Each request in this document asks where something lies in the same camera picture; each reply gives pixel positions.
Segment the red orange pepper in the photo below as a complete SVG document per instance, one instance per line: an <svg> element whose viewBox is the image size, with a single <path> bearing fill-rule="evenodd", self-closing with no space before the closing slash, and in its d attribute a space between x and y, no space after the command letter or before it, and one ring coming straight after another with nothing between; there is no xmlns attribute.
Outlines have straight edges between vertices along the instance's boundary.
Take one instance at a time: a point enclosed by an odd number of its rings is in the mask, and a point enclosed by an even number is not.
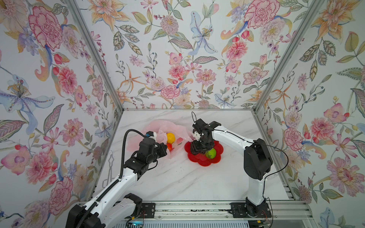
<svg viewBox="0 0 365 228"><path fill-rule="evenodd" d="M167 145L167 149L168 149L169 151L172 151L172 149L173 149L172 144L167 143L166 145Z"/></svg>

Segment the green lime fruit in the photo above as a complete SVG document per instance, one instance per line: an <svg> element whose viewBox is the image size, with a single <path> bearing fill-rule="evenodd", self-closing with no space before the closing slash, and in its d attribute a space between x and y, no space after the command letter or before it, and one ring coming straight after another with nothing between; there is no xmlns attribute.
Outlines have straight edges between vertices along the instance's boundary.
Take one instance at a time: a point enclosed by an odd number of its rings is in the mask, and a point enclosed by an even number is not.
<svg viewBox="0 0 365 228"><path fill-rule="evenodd" d="M216 150L213 148L211 149L210 151L206 152L205 153L205 156L208 158L208 159L214 159L216 156L217 156L217 152Z"/></svg>

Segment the yellow bell pepper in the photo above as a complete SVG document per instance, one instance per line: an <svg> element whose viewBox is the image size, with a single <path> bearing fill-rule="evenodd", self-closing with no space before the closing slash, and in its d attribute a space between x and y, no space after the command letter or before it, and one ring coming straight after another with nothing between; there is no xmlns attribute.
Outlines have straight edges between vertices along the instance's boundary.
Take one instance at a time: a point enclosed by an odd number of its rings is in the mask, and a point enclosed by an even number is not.
<svg viewBox="0 0 365 228"><path fill-rule="evenodd" d="M173 133L167 133L166 137L168 144L173 144L175 142L175 135Z"/></svg>

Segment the pink plastic bag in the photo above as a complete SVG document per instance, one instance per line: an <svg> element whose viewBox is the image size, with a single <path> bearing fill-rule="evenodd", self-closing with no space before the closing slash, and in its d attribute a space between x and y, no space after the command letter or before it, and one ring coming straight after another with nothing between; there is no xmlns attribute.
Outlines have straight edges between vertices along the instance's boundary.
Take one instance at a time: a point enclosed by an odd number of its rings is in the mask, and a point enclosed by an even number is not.
<svg viewBox="0 0 365 228"><path fill-rule="evenodd" d="M145 126L142 130L139 130L142 134L146 134L148 132L156 133L156 140L158 143L170 143L171 137L168 134L173 134L175 140L171 143L171 150L167 150L167 156L165 158L172 159L179 154L184 145L187 142L192 142L195 138L191 130L182 125L176 125L171 121L166 120L154 120L151 121L147 126ZM132 153L139 149L139 143L142 141L142 136L136 133L129 133L127 142L125 155L126 157L130 157Z"/></svg>

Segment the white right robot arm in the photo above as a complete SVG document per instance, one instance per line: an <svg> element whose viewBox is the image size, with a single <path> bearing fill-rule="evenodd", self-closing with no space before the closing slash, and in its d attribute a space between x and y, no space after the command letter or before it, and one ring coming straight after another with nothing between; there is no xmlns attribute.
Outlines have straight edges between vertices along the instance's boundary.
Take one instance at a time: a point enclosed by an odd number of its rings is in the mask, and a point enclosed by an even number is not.
<svg viewBox="0 0 365 228"><path fill-rule="evenodd" d="M201 166L217 163L226 144L243 156L243 168L249 177L248 194L244 204L231 204L236 218L270 217L271 212L265 198L265 176L271 171L273 160L264 140L252 140L231 132L220 123L206 123L202 119L193 123L194 140L184 146L188 158Z"/></svg>

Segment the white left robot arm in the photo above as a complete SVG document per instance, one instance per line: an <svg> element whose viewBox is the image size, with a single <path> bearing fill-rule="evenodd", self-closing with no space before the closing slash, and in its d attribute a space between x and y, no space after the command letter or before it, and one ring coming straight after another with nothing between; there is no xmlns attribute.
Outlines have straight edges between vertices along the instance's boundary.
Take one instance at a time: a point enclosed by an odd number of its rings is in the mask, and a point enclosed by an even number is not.
<svg viewBox="0 0 365 228"><path fill-rule="evenodd" d="M153 138L144 138L139 149L122 165L122 173L84 206L76 205L68 213L67 228L112 228L123 219L140 215L142 199L126 191L149 170L151 163L167 156L168 146Z"/></svg>

